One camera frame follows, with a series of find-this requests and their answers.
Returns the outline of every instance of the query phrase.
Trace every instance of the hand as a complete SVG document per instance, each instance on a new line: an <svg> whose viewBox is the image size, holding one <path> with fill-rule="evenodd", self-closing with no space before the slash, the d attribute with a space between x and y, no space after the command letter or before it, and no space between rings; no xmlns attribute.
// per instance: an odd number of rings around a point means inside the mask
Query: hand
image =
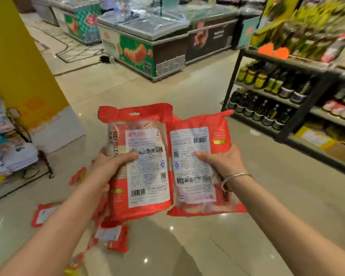
<svg viewBox="0 0 345 276"><path fill-rule="evenodd" d="M103 191L108 191L108 182L115 175L119 167L126 163L131 163L138 159L138 152L129 152L120 154L117 157L108 157L105 155L105 148L102 148L100 153L94 160L93 170L86 178L93 184L97 184Z"/></svg>
<svg viewBox="0 0 345 276"><path fill-rule="evenodd" d="M235 143L232 143L229 151L223 154L195 151L194 155L198 160L213 166L223 178L237 173L248 173L240 156L239 147Z"/></svg>

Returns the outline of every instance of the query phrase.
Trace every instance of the person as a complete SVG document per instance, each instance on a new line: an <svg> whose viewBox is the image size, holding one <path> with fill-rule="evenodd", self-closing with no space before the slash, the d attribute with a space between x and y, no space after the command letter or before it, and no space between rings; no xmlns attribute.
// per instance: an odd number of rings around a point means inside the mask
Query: person
<svg viewBox="0 0 345 276"><path fill-rule="evenodd" d="M223 154L194 154L224 178L248 173L236 144ZM108 191L109 180L121 165L136 160L138 155L130 152L109 158L101 151L91 174L0 268L0 276L63 275L93 212ZM240 199L294 275L345 276L345 251L292 214L252 177L232 178L226 188Z"/></svg>

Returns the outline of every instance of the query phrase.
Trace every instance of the bracelet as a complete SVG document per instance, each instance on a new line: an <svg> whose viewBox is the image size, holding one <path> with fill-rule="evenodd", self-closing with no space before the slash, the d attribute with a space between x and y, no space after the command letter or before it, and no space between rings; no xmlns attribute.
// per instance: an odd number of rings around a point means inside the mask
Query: bracelet
<svg viewBox="0 0 345 276"><path fill-rule="evenodd" d="M225 193L231 192L230 189L224 188L225 183L226 183L229 179L231 179L231 178L235 178L235 177L239 177L239 176L244 176L244 175L248 175L248 176L250 176L250 177L253 178L253 176L252 176L251 174L249 174L249 173L243 173L243 172L242 172L242 173L234 174L234 175L229 176L228 178L226 178L224 181L222 181L222 183L221 183L221 189L222 189Z"/></svg>

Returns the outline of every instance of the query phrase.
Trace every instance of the person's left hand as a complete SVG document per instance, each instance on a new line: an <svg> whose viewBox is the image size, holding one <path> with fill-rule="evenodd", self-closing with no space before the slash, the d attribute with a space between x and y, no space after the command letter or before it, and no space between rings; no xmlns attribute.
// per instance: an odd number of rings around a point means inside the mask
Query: person's left hand
<svg viewBox="0 0 345 276"><path fill-rule="evenodd" d="M138 157L138 152L124 153L117 157L108 157L105 155L105 148L102 148L94 160L92 172L87 176L87 180L93 182L93 184L97 184L100 189L107 192L109 189L108 182L115 175L119 167L135 161Z"/></svg>

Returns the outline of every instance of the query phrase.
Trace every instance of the display rack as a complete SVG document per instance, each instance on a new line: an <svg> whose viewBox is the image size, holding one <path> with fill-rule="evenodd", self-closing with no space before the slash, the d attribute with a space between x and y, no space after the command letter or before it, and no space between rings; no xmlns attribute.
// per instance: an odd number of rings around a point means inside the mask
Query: display rack
<svg viewBox="0 0 345 276"><path fill-rule="evenodd" d="M239 67L243 57L248 57L256 60L264 60L273 63L279 67L284 67L287 69L301 70L303 73L318 75L320 79L303 103L301 103L300 105L293 104L287 99L282 99L278 96L266 93L263 90L255 89L251 85L236 82L235 79L238 74ZM316 105L320 98L322 98L322 96L327 92L329 86L340 80L345 80L345 74L341 73L339 70L319 68L315 64L307 64L307 62L305 61L296 60L294 58L282 60L275 57L259 54L255 50L241 49L230 79L229 87L227 89L221 111L227 110L226 105L230 99L230 94L232 92L234 84L247 88L248 90L258 93L261 96L268 97L272 100L276 100L277 102L293 107L295 108L294 114L291 116L289 121L282 127L280 131L272 130L272 128L262 125L261 122L256 122L252 120L252 118L247 118L242 114L238 114L236 112L234 112L234 114L231 117L261 131L264 134L269 135L278 143L286 144L292 148L295 148L307 154L308 156L313 157L345 173L344 162L341 162L338 159L329 156L323 150L319 149L317 146L303 139L296 138L293 135L294 131L304 124L304 118L307 114L312 114L314 116L320 117L322 119L328 120L332 123L345 127L345 120L339 117L332 116L327 112L324 112Z"/></svg>
<svg viewBox="0 0 345 276"><path fill-rule="evenodd" d="M13 123L15 129L13 131L10 131L8 133L3 133L2 135L4 136L8 136L8 135L11 135L13 133L17 133L25 142L30 142L32 143L32 138L31 138L31 135L29 134L28 130L26 128L24 128L22 125L20 125L18 122L16 122L9 114L7 115L9 120ZM27 174L27 171L30 167L33 167L37 164L39 164L40 162L44 162L46 167L47 167L47 171L40 174L40 171L37 171L34 175L30 176L30 177L26 177L26 174ZM18 187L14 188L13 190L10 190L8 191L7 193L3 194L0 196L0 199L6 197L7 195L15 192L16 190L19 190L21 188L23 188L24 186L32 183L33 181L36 181L37 179L45 176L45 175L49 175L49 178L54 178L55 177L55 174L50 166L50 163L48 162L47 160L47 157L45 155L45 153L42 151L42 150L38 150L38 160L32 164L30 164L29 166L27 167L24 167L20 170L17 170L17 171L14 171L13 173L11 173L10 175L8 175L0 184L6 184L6 180L10 179L11 177L15 176L15 175L18 175L22 173L21 175L21 179L23 180L29 180L21 185L19 185Z"/></svg>

